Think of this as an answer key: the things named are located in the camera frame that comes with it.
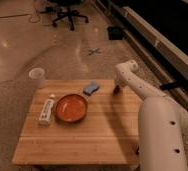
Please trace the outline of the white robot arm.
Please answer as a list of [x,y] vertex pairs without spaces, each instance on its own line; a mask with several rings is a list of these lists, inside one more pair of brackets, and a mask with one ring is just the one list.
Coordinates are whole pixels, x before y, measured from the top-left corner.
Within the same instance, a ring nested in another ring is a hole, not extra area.
[[135,60],[117,64],[114,92],[129,86],[142,100],[138,112],[140,171],[188,171],[182,137],[188,112],[137,76],[138,68]]

